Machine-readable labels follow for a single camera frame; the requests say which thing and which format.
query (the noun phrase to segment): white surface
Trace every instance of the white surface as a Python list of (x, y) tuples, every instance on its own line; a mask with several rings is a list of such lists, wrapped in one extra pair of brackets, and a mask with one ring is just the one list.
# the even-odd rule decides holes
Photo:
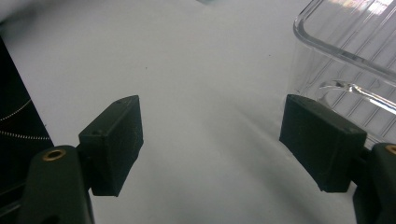
[(38, 2), (3, 37), (55, 145), (138, 94), (145, 144), (96, 223), (354, 223), (278, 141), (308, 0)]

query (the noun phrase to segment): clear plastic container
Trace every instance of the clear plastic container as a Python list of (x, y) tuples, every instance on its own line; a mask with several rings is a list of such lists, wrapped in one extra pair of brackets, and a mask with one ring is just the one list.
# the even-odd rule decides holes
[(396, 143), (396, 0), (314, 0), (298, 16), (289, 92)]

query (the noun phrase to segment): white table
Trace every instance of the white table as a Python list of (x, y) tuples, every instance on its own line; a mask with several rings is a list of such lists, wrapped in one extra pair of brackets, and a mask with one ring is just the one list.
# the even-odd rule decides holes
[(355, 223), (353, 188), (320, 192), (277, 141), (308, 2), (35, 1), (3, 38), (55, 145), (140, 96), (145, 144), (96, 223)]

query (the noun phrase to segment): transparent plastic box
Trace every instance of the transparent plastic box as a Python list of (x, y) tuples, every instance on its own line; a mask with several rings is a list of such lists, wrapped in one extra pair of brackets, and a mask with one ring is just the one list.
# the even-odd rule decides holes
[(314, 0), (298, 16), (289, 93), (396, 143), (396, 0)]

